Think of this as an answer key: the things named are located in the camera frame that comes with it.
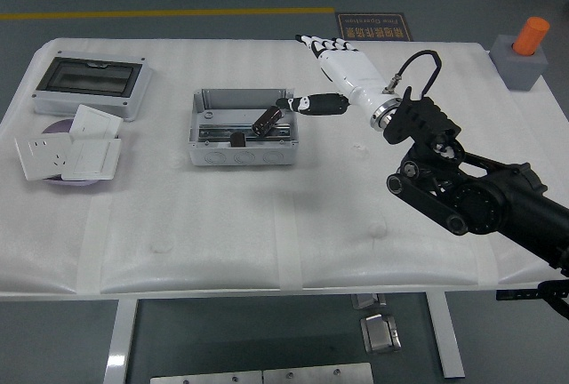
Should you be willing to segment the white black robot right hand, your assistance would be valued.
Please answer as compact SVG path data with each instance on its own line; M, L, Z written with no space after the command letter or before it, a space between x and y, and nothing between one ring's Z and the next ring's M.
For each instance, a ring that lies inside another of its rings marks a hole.
M367 56L341 38L323 39L297 35L295 39L308 47L317 58L336 93L281 98L276 105L307 116L341 115L348 106L360 107L372 123L398 107L400 99L385 92L387 82Z

